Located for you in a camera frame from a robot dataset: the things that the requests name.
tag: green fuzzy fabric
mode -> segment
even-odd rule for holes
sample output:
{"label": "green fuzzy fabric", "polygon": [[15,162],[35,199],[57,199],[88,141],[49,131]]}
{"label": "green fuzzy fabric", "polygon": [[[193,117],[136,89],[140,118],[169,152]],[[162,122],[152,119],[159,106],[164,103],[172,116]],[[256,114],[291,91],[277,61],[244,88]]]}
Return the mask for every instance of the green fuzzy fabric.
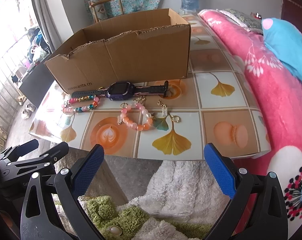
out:
{"label": "green fuzzy fabric", "polygon": [[[150,216],[137,206],[130,206],[117,212],[110,196],[95,197],[87,202],[89,217],[106,240],[130,240],[140,230]],[[202,239],[211,225],[189,224],[165,220],[188,238]],[[122,229],[120,236],[112,234],[108,228],[116,226]]]}
{"label": "green fuzzy fabric", "polygon": [[183,233],[188,238],[199,238],[203,239],[206,234],[210,231],[212,225],[208,224],[190,224],[190,223],[182,223],[176,222],[173,220],[166,220],[171,225],[173,225],[176,230]]}

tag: screw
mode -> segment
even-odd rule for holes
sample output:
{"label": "screw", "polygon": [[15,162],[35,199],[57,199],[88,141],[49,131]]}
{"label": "screw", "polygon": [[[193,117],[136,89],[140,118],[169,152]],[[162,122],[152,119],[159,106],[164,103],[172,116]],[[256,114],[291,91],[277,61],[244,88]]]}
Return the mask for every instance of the screw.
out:
{"label": "screw", "polygon": [[69,169],[64,168],[64,169],[62,169],[62,170],[60,171],[60,173],[61,173],[62,175],[66,175],[66,174],[69,173]]}
{"label": "screw", "polygon": [[277,175],[276,175],[273,171],[271,171],[271,172],[269,173],[269,176],[270,176],[271,178],[273,178],[273,179],[275,179],[275,178],[277,177]]}
{"label": "screw", "polygon": [[247,174],[247,170],[246,170],[245,168],[240,168],[240,169],[239,169],[239,172],[240,172],[241,174]]}
{"label": "screw", "polygon": [[38,172],[35,172],[35,173],[32,174],[32,178],[33,178],[33,179],[36,179],[38,176],[39,176],[39,173],[38,173]]}

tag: blue gripper pad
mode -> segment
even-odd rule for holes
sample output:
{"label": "blue gripper pad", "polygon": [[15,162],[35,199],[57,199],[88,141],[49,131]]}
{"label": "blue gripper pad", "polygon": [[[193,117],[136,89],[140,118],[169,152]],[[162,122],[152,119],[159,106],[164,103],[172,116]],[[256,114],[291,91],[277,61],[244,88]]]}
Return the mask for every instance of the blue gripper pad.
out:
{"label": "blue gripper pad", "polygon": [[103,147],[101,145],[94,146],[88,153],[88,158],[85,158],[81,169],[75,174],[72,180],[72,195],[75,199],[85,194],[103,160]]}
{"label": "blue gripper pad", "polygon": [[209,143],[204,147],[203,156],[224,195],[232,199],[236,193],[235,178],[220,158],[220,153]]}
{"label": "blue gripper pad", "polygon": [[31,151],[34,151],[37,148],[38,148],[38,140],[33,139],[31,141],[28,141],[28,142],[20,145],[17,148],[16,155],[19,157],[22,157],[22,156],[30,153]]}

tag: smartwatch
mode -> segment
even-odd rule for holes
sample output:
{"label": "smartwatch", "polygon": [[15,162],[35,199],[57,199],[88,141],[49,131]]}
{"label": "smartwatch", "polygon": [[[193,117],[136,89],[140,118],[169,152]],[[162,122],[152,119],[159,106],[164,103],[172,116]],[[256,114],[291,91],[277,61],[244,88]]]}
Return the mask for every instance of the smartwatch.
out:
{"label": "smartwatch", "polygon": [[134,84],[126,82],[115,82],[108,88],[92,90],[92,91],[79,91],[73,92],[72,98],[80,98],[84,96],[95,95],[97,97],[107,97],[110,100],[122,101],[128,100],[133,96],[142,95],[163,95],[166,97],[169,82],[165,81],[161,86],[145,86],[136,87]]}

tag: macaron print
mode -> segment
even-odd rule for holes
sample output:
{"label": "macaron print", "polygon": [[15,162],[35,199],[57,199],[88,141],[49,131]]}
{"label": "macaron print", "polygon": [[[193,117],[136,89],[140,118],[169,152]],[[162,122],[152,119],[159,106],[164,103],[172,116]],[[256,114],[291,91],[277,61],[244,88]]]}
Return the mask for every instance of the macaron print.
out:
{"label": "macaron print", "polygon": [[242,149],[248,144],[248,131],[243,124],[232,125],[228,122],[218,122],[213,128],[213,134],[223,145],[234,143]]}

